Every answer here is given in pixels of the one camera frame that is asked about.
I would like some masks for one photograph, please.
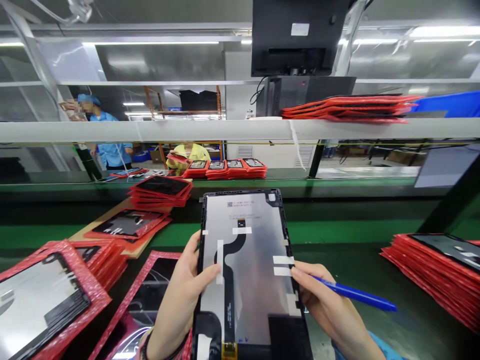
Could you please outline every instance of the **blue cap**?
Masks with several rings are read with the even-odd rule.
[[[94,95],[78,94],[77,101],[79,103],[88,102],[95,105],[100,105],[100,100]]]

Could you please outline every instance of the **green workbench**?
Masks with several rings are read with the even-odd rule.
[[[125,198],[131,183],[0,186],[0,271],[51,240],[71,236]],[[65,359],[85,359],[151,250],[181,251],[200,228],[205,192],[280,188],[297,260],[322,263],[342,284],[394,302],[397,314],[356,304],[369,330],[409,359],[463,359],[479,339],[379,256],[394,234],[415,232],[442,198],[418,192],[411,179],[195,181],[185,208],[161,230],[111,290],[112,303],[78,336]],[[480,239],[480,214],[462,227]],[[307,316],[315,359],[333,359],[330,340]]]

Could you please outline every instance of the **blue bin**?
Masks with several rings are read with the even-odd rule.
[[[412,113],[446,111],[446,118],[480,117],[480,91],[425,97],[415,101]]]
[[[143,151],[138,155],[133,155],[132,160],[134,163],[144,163],[148,160],[151,160],[150,153],[148,151]]]

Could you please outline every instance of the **blue pen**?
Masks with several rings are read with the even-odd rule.
[[[371,295],[369,293],[354,289],[353,287],[348,287],[345,285],[340,285],[339,283],[333,283],[327,280],[324,280],[322,278],[313,276],[315,279],[317,279],[319,282],[322,284],[326,285],[330,289],[332,289],[334,292],[336,292],[338,295],[344,296],[349,299],[354,299],[357,300],[361,303],[370,305],[374,308],[378,308],[383,311],[391,311],[391,312],[396,312],[397,307],[395,304],[391,303],[388,300],[385,300],[381,297]]]

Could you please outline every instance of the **ceiling light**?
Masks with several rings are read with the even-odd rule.
[[[409,34],[411,38],[442,38],[480,36],[480,26],[419,26]]]
[[[356,39],[353,41],[353,45],[380,45],[380,44],[395,44],[399,39]],[[340,39],[338,45],[346,45],[348,41],[346,39]]]
[[[476,39],[417,39],[413,40],[414,43],[455,43],[455,42],[475,42]]]
[[[144,106],[144,102],[124,102],[124,106]]]
[[[146,111],[144,111],[144,112],[141,112],[141,111],[128,112],[127,111],[127,112],[125,112],[125,115],[127,115],[127,116],[147,116],[147,117],[150,116],[151,117],[152,113],[151,112],[146,112]]]
[[[2,42],[0,47],[22,47],[24,46],[23,42]]]
[[[83,42],[84,46],[91,45],[207,45],[218,44],[218,41],[138,41],[138,42]]]

